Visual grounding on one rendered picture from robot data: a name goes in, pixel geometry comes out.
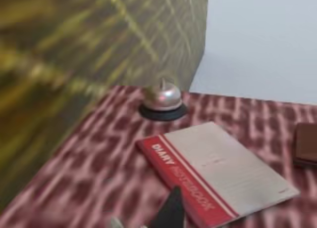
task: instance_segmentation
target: wallet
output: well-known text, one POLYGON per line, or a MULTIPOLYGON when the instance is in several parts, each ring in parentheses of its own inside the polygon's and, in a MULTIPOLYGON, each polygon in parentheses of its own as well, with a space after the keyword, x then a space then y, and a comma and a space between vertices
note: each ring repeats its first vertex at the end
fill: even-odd
POLYGON ((293 161, 317 167, 317 124, 299 123, 294 135, 293 161))

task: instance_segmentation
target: red patterned tablecloth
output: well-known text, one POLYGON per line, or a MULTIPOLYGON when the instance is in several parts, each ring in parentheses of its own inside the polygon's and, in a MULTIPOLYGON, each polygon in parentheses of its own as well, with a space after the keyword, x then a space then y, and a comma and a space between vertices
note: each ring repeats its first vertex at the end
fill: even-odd
POLYGON ((317 122, 317 106, 184 93, 189 114, 170 123, 140 117, 141 91, 114 87, 0 217, 1 228, 129 228, 146 223, 168 189, 134 142, 215 121, 301 191, 301 196, 228 225, 317 228, 317 170, 292 166, 297 122, 317 122))

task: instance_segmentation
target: text diary notebook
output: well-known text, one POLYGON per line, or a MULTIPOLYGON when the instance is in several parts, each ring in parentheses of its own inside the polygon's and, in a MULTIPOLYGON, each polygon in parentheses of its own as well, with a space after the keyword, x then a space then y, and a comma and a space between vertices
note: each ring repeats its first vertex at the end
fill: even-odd
POLYGON ((299 194, 213 122, 137 142, 163 180, 182 188, 200 228, 229 223, 299 194))

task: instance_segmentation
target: gray metal object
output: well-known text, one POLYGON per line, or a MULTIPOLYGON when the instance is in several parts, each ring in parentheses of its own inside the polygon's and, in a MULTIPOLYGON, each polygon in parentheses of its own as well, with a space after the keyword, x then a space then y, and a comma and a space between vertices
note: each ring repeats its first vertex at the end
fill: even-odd
POLYGON ((161 78, 159 84, 144 89, 143 105, 154 111, 171 111, 182 105, 181 96, 177 86, 161 78))

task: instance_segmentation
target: black bell base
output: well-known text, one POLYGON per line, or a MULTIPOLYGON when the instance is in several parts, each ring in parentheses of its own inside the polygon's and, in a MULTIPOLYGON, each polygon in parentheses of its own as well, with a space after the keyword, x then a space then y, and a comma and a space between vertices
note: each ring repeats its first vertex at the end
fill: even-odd
POLYGON ((179 108, 170 111, 155 111, 140 105, 139 112, 142 117, 153 121, 173 121, 183 117, 187 113, 187 107, 182 104, 179 108))

